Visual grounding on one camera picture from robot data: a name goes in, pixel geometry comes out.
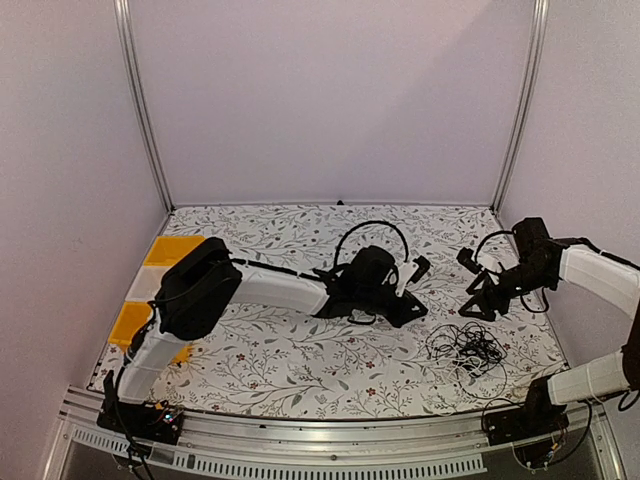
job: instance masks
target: metal rail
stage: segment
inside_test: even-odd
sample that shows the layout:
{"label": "metal rail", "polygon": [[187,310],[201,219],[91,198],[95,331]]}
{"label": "metal rail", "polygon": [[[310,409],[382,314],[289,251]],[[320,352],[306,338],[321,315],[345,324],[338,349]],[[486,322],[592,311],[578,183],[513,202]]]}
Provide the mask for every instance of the metal rail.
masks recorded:
{"label": "metal rail", "polygon": [[491,209],[497,214],[500,213],[509,188],[513,169],[520,150],[524,128],[527,123],[531,99],[538,76],[540,58],[542,56],[542,46],[544,44],[544,34],[547,27],[547,12],[549,10],[548,0],[536,0],[533,9],[533,24],[531,26],[531,39],[529,41],[529,51],[527,54],[527,65],[525,68],[520,98],[518,99],[518,109],[511,128],[507,153],[500,171],[500,178],[496,191],[491,202]]}
{"label": "metal rail", "polygon": [[158,146],[156,144],[153,128],[151,126],[151,117],[147,108],[147,102],[142,88],[142,80],[140,79],[140,67],[138,66],[138,57],[133,39],[133,28],[131,26],[131,14],[129,11],[129,0],[115,0],[116,20],[118,23],[118,33],[120,35],[120,43],[122,45],[122,55],[124,56],[124,64],[131,89],[131,96],[142,134],[142,141],[151,167],[153,181],[156,184],[158,195],[162,205],[167,212],[174,210],[173,200],[169,192],[167,178],[164,174]]}

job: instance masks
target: leaf pattern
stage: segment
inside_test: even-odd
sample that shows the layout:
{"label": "leaf pattern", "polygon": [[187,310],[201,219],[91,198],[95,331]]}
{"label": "leaf pattern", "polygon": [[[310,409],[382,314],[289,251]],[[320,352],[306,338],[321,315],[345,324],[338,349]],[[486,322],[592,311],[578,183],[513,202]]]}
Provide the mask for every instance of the leaf pattern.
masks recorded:
{"label": "leaf pattern", "polygon": [[[224,239],[234,256],[296,270],[327,268],[340,237],[357,223],[382,219],[406,235],[411,257],[425,255],[431,271],[410,290],[429,314],[401,329],[376,319],[352,325],[262,305],[230,305],[211,335],[195,342],[189,362],[170,365],[155,382],[150,400],[168,399],[207,412],[291,418],[378,418],[450,415],[483,408],[503,396],[526,394],[532,379],[563,368],[564,358],[548,319],[520,302],[484,326],[508,355],[504,368],[471,379],[455,365],[429,360],[424,339],[439,325],[462,326],[457,314],[472,275],[455,260],[499,225],[487,208],[428,206],[228,206],[176,210],[165,235]],[[349,238],[341,258],[376,244],[402,258],[391,229],[373,226]],[[508,268],[510,245],[496,238],[487,251]],[[527,299],[538,309],[535,298]],[[90,389],[121,362],[107,345]]]}

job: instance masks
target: aluminum frame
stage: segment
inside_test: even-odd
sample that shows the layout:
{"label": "aluminum frame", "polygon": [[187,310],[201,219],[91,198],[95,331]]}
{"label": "aluminum frame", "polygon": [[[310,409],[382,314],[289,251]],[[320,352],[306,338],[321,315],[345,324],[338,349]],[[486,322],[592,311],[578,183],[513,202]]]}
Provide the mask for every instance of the aluminum frame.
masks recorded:
{"label": "aluminum frame", "polygon": [[500,213],[504,205],[504,201],[509,189],[509,183],[513,175],[516,165],[518,151],[522,143],[524,129],[527,123],[527,117],[531,107],[531,99],[538,77],[540,67],[540,58],[542,56],[542,47],[544,45],[544,34],[547,28],[547,13],[549,11],[548,0],[536,0],[533,9],[533,23],[531,26],[531,39],[529,41],[529,51],[527,54],[527,64],[520,90],[520,98],[518,99],[518,108],[514,119],[507,152],[505,154],[502,170],[498,179],[491,209],[497,214]]}
{"label": "aluminum frame", "polygon": [[[100,394],[69,387],[60,409],[62,423],[45,480],[60,478],[73,441],[124,455],[125,437],[96,426],[102,398]],[[626,477],[604,408],[596,405],[593,409],[591,432],[601,473],[606,479],[623,480]],[[570,430],[586,425],[588,414],[584,406],[571,405],[568,415]],[[311,472],[318,478],[322,473],[327,480],[340,480],[343,472],[354,472],[356,480],[371,480],[376,475],[382,480],[380,472],[387,471],[394,472],[391,475],[396,480],[404,480],[405,476],[419,478],[416,472],[421,468],[430,467],[433,471],[438,466],[443,468],[441,474],[424,478],[455,478],[484,471],[484,453],[512,448],[511,444],[490,446],[480,428],[481,417],[482,412],[472,412],[449,417],[298,421],[189,411],[185,413],[178,445],[141,443],[153,447],[150,464],[216,478],[241,478],[240,472],[252,468],[268,471],[273,478],[280,478],[280,472],[281,478],[286,478],[289,472],[292,480],[302,478],[304,472],[309,473],[309,478]],[[464,472],[455,467],[465,463],[474,468]],[[216,465],[227,470],[214,471]],[[449,469],[446,475],[444,465]]]}
{"label": "aluminum frame", "polygon": [[175,209],[167,178],[160,161],[158,145],[156,144],[155,135],[151,125],[151,117],[147,108],[147,101],[142,88],[142,80],[140,79],[140,67],[138,66],[138,57],[136,55],[135,43],[133,39],[133,27],[131,25],[131,13],[129,10],[129,0],[114,0],[116,10],[116,20],[118,24],[118,34],[120,36],[120,44],[122,45],[122,55],[124,57],[125,69],[127,71],[127,79],[129,88],[131,89],[131,97],[140,127],[140,134],[151,167],[153,181],[158,190],[160,201],[167,212]]}

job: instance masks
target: black bracket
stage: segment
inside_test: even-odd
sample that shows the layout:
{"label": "black bracket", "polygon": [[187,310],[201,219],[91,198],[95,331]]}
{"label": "black bracket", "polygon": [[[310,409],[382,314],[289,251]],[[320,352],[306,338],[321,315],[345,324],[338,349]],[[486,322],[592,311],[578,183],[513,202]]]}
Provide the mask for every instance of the black bracket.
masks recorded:
{"label": "black bracket", "polygon": [[546,435],[569,426],[566,406],[551,404],[548,380],[542,377],[531,382],[522,407],[483,415],[482,430],[490,445]]}
{"label": "black bracket", "polygon": [[133,437],[153,442],[177,445],[182,433],[183,415],[164,421],[164,412],[153,405],[135,405],[118,400],[113,385],[113,370],[104,379],[104,402],[98,415],[97,424],[112,432],[125,433],[122,424]]}

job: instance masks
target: black cable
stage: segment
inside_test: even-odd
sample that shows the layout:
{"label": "black cable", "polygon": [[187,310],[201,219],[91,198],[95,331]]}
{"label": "black cable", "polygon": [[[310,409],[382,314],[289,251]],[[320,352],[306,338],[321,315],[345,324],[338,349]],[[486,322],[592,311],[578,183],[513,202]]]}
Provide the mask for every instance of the black cable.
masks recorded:
{"label": "black cable", "polygon": [[138,468],[138,465],[134,465],[133,463],[133,455],[131,454],[131,449],[127,449],[127,456],[129,457],[129,471],[131,473],[133,473],[133,475],[138,479],[138,480],[146,480],[142,475],[140,475],[138,473],[138,471],[136,470],[136,468]]}
{"label": "black cable", "polygon": [[336,253],[335,253],[334,257],[333,257],[333,269],[334,270],[338,266],[338,260],[340,259],[340,250],[342,249],[342,245],[344,244],[345,240],[353,232],[355,232],[356,230],[361,229],[362,227],[366,227],[367,225],[384,225],[386,227],[389,227],[389,228],[393,229],[400,236],[400,240],[402,240],[402,245],[404,246],[404,261],[405,262],[409,261],[409,244],[407,243],[407,239],[404,237],[402,231],[400,231],[400,229],[398,227],[396,227],[393,223],[387,222],[385,220],[368,220],[366,222],[362,222],[362,223],[356,225],[355,227],[353,227],[351,230],[349,230],[347,233],[345,233],[342,236],[342,238],[338,242],[338,246],[336,247]]}
{"label": "black cable", "polygon": [[534,310],[527,305],[527,302],[524,301],[524,295],[520,295],[520,303],[522,303],[524,309],[529,313],[547,313],[549,311],[549,300],[547,300],[547,294],[545,293],[544,287],[542,288],[542,304],[544,305],[542,310]]}
{"label": "black cable", "polygon": [[478,255],[480,254],[480,250],[482,250],[482,247],[484,247],[489,240],[491,240],[494,237],[497,237],[498,235],[513,235],[513,232],[511,230],[498,230],[495,232],[491,232],[489,235],[484,237],[478,244],[478,248],[476,248],[476,253],[473,255],[473,261],[475,263],[478,263]]}
{"label": "black cable", "polygon": [[585,402],[582,402],[582,403],[586,403],[587,407],[589,407],[589,419],[587,420],[587,426],[585,427],[584,432],[582,433],[582,436],[580,437],[580,440],[578,440],[578,443],[576,443],[576,445],[569,451],[569,453],[567,453],[564,457],[559,458],[558,460],[551,460],[547,464],[547,467],[552,467],[554,465],[558,465],[559,463],[564,462],[567,458],[569,458],[571,455],[573,455],[574,453],[576,453],[578,451],[580,446],[584,443],[584,441],[589,436],[589,429],[591,428],[591,420],[593,419],[593,407],[591,406],[591,403],[589,403],[589,402],[585,401]]}
{"label": "black cable", "polygon": [[631,407],[633,407],[636,403],[638,403],[638,399],[640,399],[640,390],[638,390],[636,392],[636,396],[635,396],[635,398],[633,400],[631,400],[629,403],[625,404],[625,402],[627,401],[627,399],[630,396],[631,396],[631,390],[629,390],[628,392],[625,392],[625,394],[622,395],[622,398],[620,399],[620,402],[618,402],[618,411],[619,412],[626,412]]}
{"label": "black cable", "polygon": [[[135,452],[138,454],[138,457],[140,458],[140,462],[142,463],[142,466],[144,467],[145,472],[147,472],[147,475],[149,476],[149,480],[154,480],[155,477],[151,473],[151,470],[149,469],[149,465],[147,465],[147,461],[144,458],[144,451],[142,450],[140,445],[138,445],[138,442],[135,441],[135,439],[133,438],[133,435],[131,435],[131,433],[129,432],[129,429],[127,428],[127,425],[125,424],[125,422],[122,420],[122,415],[120,414],[120,407],[118,406],[118,402],[120,401],[118,399],[118,388],[120,387],[120,381],[122,380],[123,374],[124,374],[124,367],[120,368],[120,371],[118,372],[118,376],[116,377],[116,383],[114,386],[115,392],[116,392],[116,398],[114,402],[116,417],[118,418],[118,422],[120,422],[120,426],[122,427],[124,436],[127,438],[127,441],[130,444],[130,448],[133,448],[133,450],[135,450]],[[131,450],[129,450],[129,459],[132,460]],[[136,477],[140,478],[141,480],[145,480],[143,477],[141,477],[138,474],[138,472],[135,471],[135,469],[132,469],[131,471],[134,472]]]}
{"label": "black cable", "polygon": [[498,339],[478,322],[440,325],[427,336],[425,347],[429,360],[452,359],[472,378],[502,365],[507,356]]}

